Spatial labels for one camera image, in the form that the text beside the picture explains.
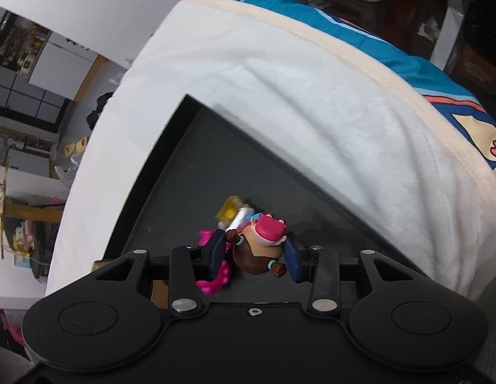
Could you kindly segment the blue patterned bed sheet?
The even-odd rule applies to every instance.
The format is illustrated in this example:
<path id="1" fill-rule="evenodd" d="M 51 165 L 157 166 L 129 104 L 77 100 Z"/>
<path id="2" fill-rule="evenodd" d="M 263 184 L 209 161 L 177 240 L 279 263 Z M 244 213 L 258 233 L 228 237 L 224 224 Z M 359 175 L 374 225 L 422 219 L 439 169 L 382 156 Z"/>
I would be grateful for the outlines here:
<path id="1" fill-rule="evenodd" d="M 231 0 L 305 23 L 338 38 L 392 70 L 435 107 L 485 158 L 496 177 L 496 120 L 469 90 L 418 56 L 410 56 L 341 17 L 296 0 Z"/>

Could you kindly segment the white fleece blanket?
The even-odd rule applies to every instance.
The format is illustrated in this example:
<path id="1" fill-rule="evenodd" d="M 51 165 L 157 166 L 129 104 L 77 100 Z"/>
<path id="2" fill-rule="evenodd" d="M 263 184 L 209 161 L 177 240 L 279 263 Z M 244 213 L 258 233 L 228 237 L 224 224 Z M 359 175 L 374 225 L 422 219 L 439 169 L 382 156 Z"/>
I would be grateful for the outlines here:
<path id="1" fill-rule="evenodd" d="M 255 5 L 181 0 L 94 128 L 48 292 L 100 258 L 159 132 L 185 95 L 338 194 L 427 275 L 476 298 L 496 277 L 496 177 L 421 94 L 344 41 Z"/>

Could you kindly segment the magenta pink toy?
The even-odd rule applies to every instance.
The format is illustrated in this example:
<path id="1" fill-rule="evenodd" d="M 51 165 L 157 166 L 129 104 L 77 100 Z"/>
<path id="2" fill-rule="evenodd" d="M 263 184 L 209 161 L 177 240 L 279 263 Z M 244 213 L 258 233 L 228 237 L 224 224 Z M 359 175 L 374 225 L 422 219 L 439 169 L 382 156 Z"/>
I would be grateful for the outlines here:
<path id="1" fill-rule="evenodd" d="M 198 246 L 205 246 L 207 241 L 212 237 L 214 231 L 200 231 Z M 219 272 L 214 280 L 196 281 L 196 285 L 203 295 L 211 296 L 222 291 L 229 283 L 231 277 L 231 268 L 227 260 L 220 264 Z"/>

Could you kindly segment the black shallow tray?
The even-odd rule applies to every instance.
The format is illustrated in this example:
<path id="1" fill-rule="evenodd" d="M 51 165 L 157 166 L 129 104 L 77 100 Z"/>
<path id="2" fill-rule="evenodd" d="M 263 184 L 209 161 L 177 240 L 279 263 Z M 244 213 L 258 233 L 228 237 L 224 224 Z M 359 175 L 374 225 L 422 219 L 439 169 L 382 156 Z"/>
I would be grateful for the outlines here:
<path id="1" fill-rule="evenodd" d="M 342 258 L 372 249 L 407 264 L 392 244 L 229 120 L 185 100 L 161 130 L 136 178 L 104 256 L 135 249 L 166 256 L 213 230 L 215 215 L 236 195 L 271 212 L 304 245 L 331 247 Z"/>

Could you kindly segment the white cabinet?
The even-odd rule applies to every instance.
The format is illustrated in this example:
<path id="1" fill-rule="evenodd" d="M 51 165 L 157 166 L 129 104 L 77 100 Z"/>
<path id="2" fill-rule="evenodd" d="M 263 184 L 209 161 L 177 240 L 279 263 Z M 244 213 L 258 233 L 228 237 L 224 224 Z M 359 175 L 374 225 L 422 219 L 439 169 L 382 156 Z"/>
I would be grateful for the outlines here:
<path id="1" fill-rule="evenodd" d="M 97 56 L 93 50 L 51 32 L 28 83 L 74 100 Z"/>

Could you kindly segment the brown pink figurine toy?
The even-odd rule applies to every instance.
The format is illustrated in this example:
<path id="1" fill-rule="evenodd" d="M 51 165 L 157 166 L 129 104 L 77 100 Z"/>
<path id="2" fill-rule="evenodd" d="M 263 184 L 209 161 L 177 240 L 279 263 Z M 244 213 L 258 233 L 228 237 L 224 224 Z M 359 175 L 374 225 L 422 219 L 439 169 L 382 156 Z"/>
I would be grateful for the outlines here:
<path id="1" fill-rule="evenodd" d="M 271 213 L 260 213 L 237 229 L 226 231 L 232 257 L 239 269 L 251 275 L 271 272 L 277 278 L 284 276 L 287 267 L 280 262 L 287 239 L 287 225 Z"/>

